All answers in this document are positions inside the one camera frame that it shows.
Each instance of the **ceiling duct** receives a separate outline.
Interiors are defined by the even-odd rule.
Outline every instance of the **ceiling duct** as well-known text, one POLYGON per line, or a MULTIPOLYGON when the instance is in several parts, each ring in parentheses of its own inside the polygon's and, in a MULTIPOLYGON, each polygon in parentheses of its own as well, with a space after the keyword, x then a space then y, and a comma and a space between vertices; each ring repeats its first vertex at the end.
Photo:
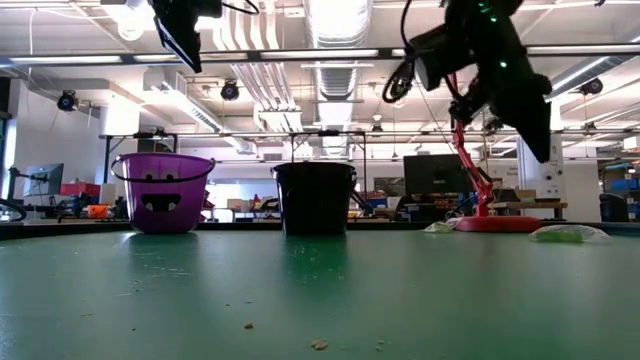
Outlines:
MULTIPOLYGON (((364 45, 373 10, 372 0, 304 0, 304 8, 307 32, 314 48, 358 48, 364 45)), ((318 100, 328 101, 318 104, 318 117, 324 129, 347 129, 353 113, 353 103, 347 101, 353 99, 357 76, 355 68, 315 70, 318 100)), ((346 137, 325 138, 323 144, 326 155, 346 155, 346 137)))
MULTIPOLYGON (((635 31, 633 36, 627 38, 631 39, 629 42, 637 43, 640 41, 638 35, 640 31, 635 31)), ((551 94, 547 96, 547 99, 553 99, 570 90, 578 88, 580 85, 586 83, 589 80, 606 73, 607 71, 624 64, 625 62, 633 59, 634 56, 603 56, 600 58, 588 58, 580 63, 572 66, 567 71, 556 76, 551 82, 553 84, 553 90, 551 94)))
MULTIPOLYGON (((161 92, 167 102, 175 105, 192 119, 204 124, 212 132, 233 131, 224 127, 217 116, 208 112, 206 107, 187 95, 187 81, 178 73, 169 75, 160 68, 151 68, 144 73, 144 87, 145 90, 161 92)), ((239 154, 257 153, 257 146, 252 142, 228 136, 223 139, 232 145, 239 154)))

